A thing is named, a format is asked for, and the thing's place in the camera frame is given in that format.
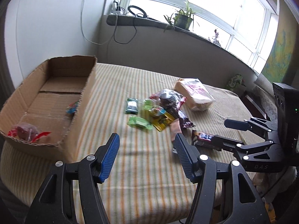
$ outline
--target window sill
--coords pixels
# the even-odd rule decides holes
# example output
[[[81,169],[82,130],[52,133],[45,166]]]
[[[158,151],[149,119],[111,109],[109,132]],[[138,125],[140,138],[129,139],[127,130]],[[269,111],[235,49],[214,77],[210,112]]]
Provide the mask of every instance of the window sill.
[[[159,29],[166,29],[170,30],[170,25],[166,24],[166,23],[162,23],[159,21],[154,21],[151,19],[145,19],[145,18],[134,18],[131,16],[125,16],[125,15],[118,15],[118,21],[117,21],[117,26],[133,26],[133,20],[134,20],[134,26],[135,27],[155,27],[155,28],[159,28]],[[115,26],[116,23],[116,15],[108,15],[106,23],[110,26]],[[178,27],[174,27],[174,31],[176,32],[180,32],[183,34],[186,34],[188,36],[191,36],[197,40],[201,40],[204,41],[206,43],[210,43],[211,45],[222,49],[223,51],[231,54],[232,56],[234,56],[235,58],[237,58],[235,55],[233,55],[232,53],[230,53],[229,51],[225,50],[224,48],[212,43],[211,41],[207,40],[206,38],[203,38],[195,33],[192,33],[190,31],[186,31],[184,29],[178,28]],[[246,65],[248,68],[250,68],[251,71],[253,71],[257,76],[259,75],[255,70],[253,70],[250,66],[248,66],[247,64],[245,64],[243,61],[241,61],[239,58],[237,58],[241,63],[243,63],[244,65]]]

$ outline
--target snack pile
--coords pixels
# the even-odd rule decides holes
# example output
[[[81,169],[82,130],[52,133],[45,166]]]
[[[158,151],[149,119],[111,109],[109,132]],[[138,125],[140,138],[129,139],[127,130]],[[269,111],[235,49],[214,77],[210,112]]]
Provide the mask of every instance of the snack pile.
[[[198,79],[181,78],[176,82],[174,89],[175,91],[163,89],[143,100],[127,98],[126,114],[140,113],[142,116],[150,116],[150,119],[131,116],[127,124],[147,130],[155,127],[159,132],[169,126],[171,141],[174,141],[176,134],[182,133],[183,129],[195,127],[181,110],[181,106],[186,102],[192,111],[203,111],[207,110],[215,99]],[[192,145],[212,148],[209,144],[211,137],[213,135],[193,130]]]

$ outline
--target potted plant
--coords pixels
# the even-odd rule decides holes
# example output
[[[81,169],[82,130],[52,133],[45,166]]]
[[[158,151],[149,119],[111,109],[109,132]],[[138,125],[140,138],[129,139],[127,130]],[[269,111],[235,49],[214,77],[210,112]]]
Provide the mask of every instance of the potted plant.
[[[189,2],[186,0],[186,9],[177,10],[176,13],[173,13],[170,17],[164,15],[164,18],[171,26],[176,26],[184,30],[189,30],[189,27],[194,20],[195,12],[189,6]]]

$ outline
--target plastic bag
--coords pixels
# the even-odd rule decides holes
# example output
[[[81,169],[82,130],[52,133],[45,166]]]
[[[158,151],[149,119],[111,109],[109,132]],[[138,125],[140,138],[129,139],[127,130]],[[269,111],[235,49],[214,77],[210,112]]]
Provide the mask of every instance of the plastic bag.
[[[20,140],[35,142],[43,136],[49,135],[51,132],[39,132],[37,127],[26,123],[21,122],[13,126],[13,128],[8,132],[8,136],[18,137]]]
[[[170,89],[163,89],[162,91],[150,96],[150,99],[160,100],[160,106],[165,109],[173,106],[178,110],[186,101],[186,97]]]
[[[193,111],[204,111],[215,101],[198,79],[181,78],[174,89],[187,97],[186,104]]]
[[[150,110],[152,107],[154,107],[157,104],[156,100],[153,99],[144,99],[142,103],[143,103],[142,108],[144,110]]]

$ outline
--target white window frame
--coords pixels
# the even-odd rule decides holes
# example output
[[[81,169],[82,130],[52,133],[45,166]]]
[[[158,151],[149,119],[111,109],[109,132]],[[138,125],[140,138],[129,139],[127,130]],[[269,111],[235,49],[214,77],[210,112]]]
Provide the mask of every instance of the white window frame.
[[[186,6],[185,0],[153,0],[153,1],[172,5],[172,6],[178,7],[179,9],[184,9]],[[207,10],[205,10],[193,3],[189,3],[189,5],[192,8],[192,10],[194,10],[196,12],[195,15],[198,15],[198,16],[202,17],[203,19],[215,24],[217,27],[223,29],[224,31],[226,31],[227,33],[229,33],[231,35],[227,46],[224,48],[225,50],[227,50],[227,51],[229,50],[229,46],[231,45],[233,38],[236,38],[244,46],[246,46],[252,52],[252,55],[251,55],[249,61],[247,63],[246,62],[245,63],[248,66],[250,66],[251,68],[253,68],[255,66],[255,63],[256,63],[258,57],[260,56],[260,51],[264,44],[267,30],[268,30],[269,23],[270,23],[271,14],[275,14],[275,11],[270,6],[270,4],[267,2],[267,0],[258,0],[258,1],[265,8],[265,13],[264,13],[264,18],[263,18],[263,26],[260,31],[260,37],[259,37],[256,45],[252,45],[251,43],[249,43],[237,31],[238,26],[240,24],[240,16],[237,17],[235,25],[231,26],[228,23],[226,23],[225,21],[223,21],[222,19],[220,19],[219,17],[217,17],[216,15],[212,14],[211,12],[208,12]],[[127,8],[129,6],[130,2],[131,2],[131,0],[121,0],[121,6],[123,8]]]

